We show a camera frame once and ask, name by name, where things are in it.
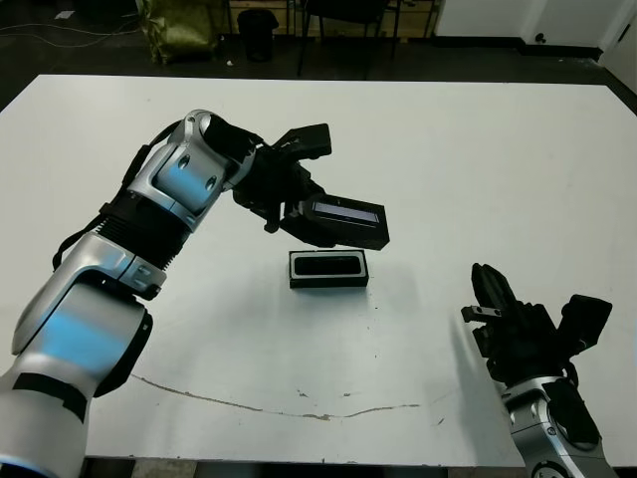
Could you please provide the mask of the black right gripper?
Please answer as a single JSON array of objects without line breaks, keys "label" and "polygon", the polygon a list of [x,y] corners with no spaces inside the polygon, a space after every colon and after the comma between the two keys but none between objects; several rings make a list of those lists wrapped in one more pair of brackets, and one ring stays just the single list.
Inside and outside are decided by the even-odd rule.
[{"label": "black right gripper", "polygon": [[490,265],[475,263],[471,281],[480,306],[461,309],[491,379],[502,384],[557,376],[578,383],[574,364],[561,349],[557,329],[542,305],[524,304],[507,278]]}]

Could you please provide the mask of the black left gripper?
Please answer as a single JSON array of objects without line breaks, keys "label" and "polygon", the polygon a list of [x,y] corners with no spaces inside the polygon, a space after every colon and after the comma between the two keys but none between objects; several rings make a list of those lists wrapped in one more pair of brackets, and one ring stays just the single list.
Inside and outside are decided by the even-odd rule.
[{"label": "black left gripper", "polygon": [[336,246],[334,236],[305,216],[285,216],[281,205],[325,197],[325,190],[297,161],[290,161],[271,147],[260,147],[248,174],[233,188],[234,201],[266,221],[264,229],[279,228],[305,244],[319,248]]}]

